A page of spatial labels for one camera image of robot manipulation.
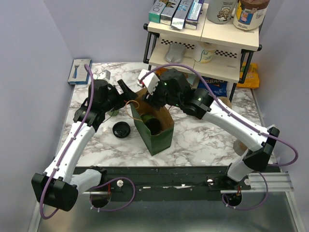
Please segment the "green paper cup stack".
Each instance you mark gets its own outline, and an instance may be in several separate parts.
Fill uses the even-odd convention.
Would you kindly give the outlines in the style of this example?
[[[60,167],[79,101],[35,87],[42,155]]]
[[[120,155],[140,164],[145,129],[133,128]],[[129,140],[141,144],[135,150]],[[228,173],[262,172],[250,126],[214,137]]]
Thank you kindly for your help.
[[[115,117],[119,114],[119,110],[111,110],[107,112],[109,116]]]

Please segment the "single green paper cup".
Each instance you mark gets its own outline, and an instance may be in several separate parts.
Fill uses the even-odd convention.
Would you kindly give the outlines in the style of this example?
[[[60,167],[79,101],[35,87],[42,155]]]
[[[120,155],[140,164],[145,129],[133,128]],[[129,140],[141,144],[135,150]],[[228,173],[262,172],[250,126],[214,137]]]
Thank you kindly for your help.
[[[142,114],[140,116],[141,120],[144,122],[144,124],[150,124],[154,121],[155,117],[152,114]]]

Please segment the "black plastic lid stack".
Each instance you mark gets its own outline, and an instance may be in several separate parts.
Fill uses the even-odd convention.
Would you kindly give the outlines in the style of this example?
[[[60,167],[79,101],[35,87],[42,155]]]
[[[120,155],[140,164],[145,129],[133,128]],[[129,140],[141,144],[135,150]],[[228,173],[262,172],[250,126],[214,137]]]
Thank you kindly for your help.
[[[120,121],[114,124],[112,131],[115,137],[122,139],[129,136],[131,129],[128,123]]]

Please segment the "brown paper bag green side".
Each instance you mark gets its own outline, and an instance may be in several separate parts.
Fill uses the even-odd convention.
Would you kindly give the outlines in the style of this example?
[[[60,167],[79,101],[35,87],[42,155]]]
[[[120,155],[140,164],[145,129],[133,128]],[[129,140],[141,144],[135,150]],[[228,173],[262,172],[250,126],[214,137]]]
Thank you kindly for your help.
[[[125,111],[133,119],[149,153],[154,156],[171,146],[174,120],[166,107],[156,110],[143,101],[146,92],[145,88],[137,91],[137,97],[125,104]]]

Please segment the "single black plastic lid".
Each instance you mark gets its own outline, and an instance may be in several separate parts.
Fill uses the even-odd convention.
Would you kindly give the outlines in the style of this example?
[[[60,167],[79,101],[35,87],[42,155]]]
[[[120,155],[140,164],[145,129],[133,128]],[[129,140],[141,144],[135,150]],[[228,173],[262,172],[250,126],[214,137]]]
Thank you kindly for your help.
[[[161,123],[157,118],[152,123],[145,125],[150,130],[151,135],[157,135],[161,132]]]

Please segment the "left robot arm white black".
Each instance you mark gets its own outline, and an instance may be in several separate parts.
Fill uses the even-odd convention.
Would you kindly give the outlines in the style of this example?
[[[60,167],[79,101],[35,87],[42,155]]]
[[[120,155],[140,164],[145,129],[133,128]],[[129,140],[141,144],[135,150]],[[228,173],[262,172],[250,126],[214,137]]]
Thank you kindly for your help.
[[[110,185],[103,168],[90,167],[81,174],[73,173],[86,145],[105,120],[105,114],[137,98],[123,80],[117,83],[122,93],[105,80],[95,80],[89,86],[88,97],[75,112],[63,146],[42,174],[34,174],[31,184],[40,207],[48,205],[56,210],[70,211],[80,194],[89,189],[101,191]]]

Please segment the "white paper roll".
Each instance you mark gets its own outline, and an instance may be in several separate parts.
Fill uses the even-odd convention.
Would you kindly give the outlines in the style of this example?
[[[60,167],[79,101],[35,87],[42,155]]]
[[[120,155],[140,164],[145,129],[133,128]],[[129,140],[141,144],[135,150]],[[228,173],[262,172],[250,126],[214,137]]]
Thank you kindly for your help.
[[[197,42],[193,51],[193,59],[200,63],[205,64],[211,61],[216,51],[216,45],[213,43]]]

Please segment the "rear brown pulp cup carrier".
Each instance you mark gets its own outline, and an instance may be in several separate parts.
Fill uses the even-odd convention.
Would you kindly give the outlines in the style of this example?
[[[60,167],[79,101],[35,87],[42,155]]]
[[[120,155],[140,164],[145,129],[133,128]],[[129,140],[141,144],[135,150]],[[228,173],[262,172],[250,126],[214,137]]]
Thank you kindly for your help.
[[[227,107],[232,108],[232,104],[229,98],[220,96],[218,99],[220,99]]]

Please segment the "cream black tiered shelf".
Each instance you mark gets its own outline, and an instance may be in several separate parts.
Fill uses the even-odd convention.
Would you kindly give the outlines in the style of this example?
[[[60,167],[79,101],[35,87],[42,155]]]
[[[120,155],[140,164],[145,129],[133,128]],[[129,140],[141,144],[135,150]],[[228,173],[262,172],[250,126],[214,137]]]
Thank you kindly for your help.
[[[208,4],[203,4],[195,30],[173,29],[169,25],[149,22],[143,28],[148,32],[143,62],[161,66],[168,62],[168,51],[182,46],[185,52],[181,64],[193,68],[204,77],[231,84],[229,98],[233,99],[237,84],[243,84],[254,52],[261,50],[260,28],[241,30],[230,19],[225,24],[215,24],[207,19]]]

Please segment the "white blue toothpaste box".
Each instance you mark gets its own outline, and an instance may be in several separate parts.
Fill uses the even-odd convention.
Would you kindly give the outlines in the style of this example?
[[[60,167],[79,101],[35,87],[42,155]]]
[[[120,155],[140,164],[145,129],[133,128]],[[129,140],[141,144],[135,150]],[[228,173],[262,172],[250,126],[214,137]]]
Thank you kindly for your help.
[[[185,19],[185,28],[196,30],[198,26],[198,20],[203,10],[204,0],[194,0]]]

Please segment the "teal toothpaste box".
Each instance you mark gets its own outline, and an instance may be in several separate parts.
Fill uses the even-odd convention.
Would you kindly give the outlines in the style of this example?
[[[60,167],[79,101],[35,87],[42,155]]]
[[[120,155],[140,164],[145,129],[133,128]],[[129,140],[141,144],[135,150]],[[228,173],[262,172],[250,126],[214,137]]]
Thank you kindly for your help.
[[[161,13],[165,9],[168,0],[156,0],[151,7],[148,18],[150,22],[160,23]]]

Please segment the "silver blue toothpaste box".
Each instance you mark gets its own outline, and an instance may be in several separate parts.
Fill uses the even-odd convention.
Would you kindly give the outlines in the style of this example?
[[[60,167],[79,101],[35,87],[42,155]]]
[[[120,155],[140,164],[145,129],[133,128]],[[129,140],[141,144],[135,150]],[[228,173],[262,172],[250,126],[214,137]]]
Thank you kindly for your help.
[[[182,30],[184,27],[185,19],[188,15],[190,7],[192,5],[192,0],[181,0],[176,13],[172,19],[171,27],[173,29]]]

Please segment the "yellow snack bag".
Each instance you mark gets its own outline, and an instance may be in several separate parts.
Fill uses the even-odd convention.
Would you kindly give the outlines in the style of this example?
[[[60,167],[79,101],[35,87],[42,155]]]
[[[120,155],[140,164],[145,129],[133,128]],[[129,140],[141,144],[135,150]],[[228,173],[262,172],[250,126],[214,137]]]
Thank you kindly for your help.
[[[238,83],[237,87],[251,88],[251,89],[259,88],[260,79],[259,79],[257,69],[258,69],[257,64],[251,63],[249,65],[249,69],[246,75],[245,82],[243,84]]]

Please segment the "grey cartoon mug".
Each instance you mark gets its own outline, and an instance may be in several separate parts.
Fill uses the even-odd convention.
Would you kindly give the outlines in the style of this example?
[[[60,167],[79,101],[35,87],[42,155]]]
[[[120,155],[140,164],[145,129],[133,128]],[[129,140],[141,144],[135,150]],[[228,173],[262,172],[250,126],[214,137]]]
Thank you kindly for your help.
[[[227,23],[232,15],[237,0],[210,0],[206,17],[215,24]]]

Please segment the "grey cup with straws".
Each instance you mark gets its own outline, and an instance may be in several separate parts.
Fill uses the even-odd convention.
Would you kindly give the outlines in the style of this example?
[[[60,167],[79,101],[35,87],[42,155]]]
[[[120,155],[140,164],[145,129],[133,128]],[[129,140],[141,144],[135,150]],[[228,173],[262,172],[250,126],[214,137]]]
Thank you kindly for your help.
[[[235,153],[241,157],[247,151],[247,146],[237,139],[233,143],[233,149]]]

